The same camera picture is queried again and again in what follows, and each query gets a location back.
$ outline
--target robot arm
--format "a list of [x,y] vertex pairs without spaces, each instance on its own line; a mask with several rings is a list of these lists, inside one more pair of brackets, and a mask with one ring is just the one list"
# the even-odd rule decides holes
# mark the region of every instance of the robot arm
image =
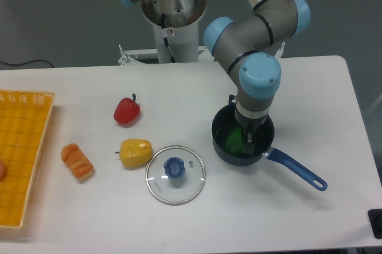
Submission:
[[281,79],[277,59],[260,51],[305,29],[310,10],[304,0],[248,1],[253,17],[242,23],[218,18],[206,28],[203,40],[238,87],[235,118],[243,126],[245,143],[251,145],[252,134],[266,120]]
[[142,1],[142,11],[153,26],[160,63],[198,60],[198,21],[205,0],[121,0],[129,6]]

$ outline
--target blue pan handle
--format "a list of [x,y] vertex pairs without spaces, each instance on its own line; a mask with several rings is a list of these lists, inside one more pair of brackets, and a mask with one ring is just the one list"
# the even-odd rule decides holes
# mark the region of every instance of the blue pan handle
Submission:
[[267,159],[286,166],[318,190],[324,191],[328,188],[326,181],[305,168],[301,163],[294,160],[292,157],[289,157],[289,155],[285,154],[283,151],[270,147],[264,155]]

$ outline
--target yellow bell pepper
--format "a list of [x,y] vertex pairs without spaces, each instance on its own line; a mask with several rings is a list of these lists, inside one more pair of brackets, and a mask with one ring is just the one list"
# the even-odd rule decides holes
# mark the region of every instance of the yellow bell pepper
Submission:
[[126,168],[134,168],[147,163],[153,157],[153,148],[149,141],[128,139],[122,142],[119,158]]

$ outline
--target glass lid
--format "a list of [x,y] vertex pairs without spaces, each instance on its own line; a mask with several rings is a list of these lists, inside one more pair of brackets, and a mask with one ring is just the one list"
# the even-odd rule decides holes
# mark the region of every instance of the glass lid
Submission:
[[154,154],[146,167],[151,194],[168,205],[182,205],[194,199],[205,183],[205,166],[191,149],[174,145]]

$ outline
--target green vegetable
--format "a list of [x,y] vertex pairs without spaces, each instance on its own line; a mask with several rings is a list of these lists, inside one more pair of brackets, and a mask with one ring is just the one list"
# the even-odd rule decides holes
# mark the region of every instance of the green vegetable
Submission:
[[242,128],[237,126],[227,136],[223,150],[232,156],[238,156],[241,154],[243,147]]

